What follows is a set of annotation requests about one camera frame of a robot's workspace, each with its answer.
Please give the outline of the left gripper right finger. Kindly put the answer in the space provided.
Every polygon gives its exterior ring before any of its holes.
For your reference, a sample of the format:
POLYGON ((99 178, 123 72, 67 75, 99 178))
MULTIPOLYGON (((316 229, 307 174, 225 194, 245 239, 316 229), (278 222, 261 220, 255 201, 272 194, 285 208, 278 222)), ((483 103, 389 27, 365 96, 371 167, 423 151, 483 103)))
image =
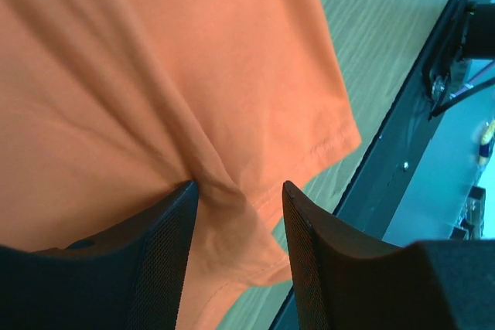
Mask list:
POLYGON ((426 240, 397 247, 282 187, 302 329, 492 329, 494 243, 426 240))

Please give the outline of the orange t shirt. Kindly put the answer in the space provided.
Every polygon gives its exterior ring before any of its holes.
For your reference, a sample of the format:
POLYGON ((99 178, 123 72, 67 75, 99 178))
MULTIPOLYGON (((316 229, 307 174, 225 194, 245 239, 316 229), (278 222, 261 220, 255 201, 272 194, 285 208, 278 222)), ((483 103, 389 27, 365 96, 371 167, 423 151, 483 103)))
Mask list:
POLYGON ((282 183, 359 145, 320 0, 1 0, 1 242, 65 247, 192 179, 180 329, 291 277, 282 183))

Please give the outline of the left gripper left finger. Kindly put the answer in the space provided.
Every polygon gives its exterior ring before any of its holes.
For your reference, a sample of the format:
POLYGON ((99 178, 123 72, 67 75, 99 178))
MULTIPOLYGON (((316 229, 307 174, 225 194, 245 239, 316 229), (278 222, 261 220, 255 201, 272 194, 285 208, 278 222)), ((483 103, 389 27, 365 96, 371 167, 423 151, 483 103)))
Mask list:
POLYGON ((184 182, 64 249, 1 248, 3 329, 173 329, 199 191, 184 182))

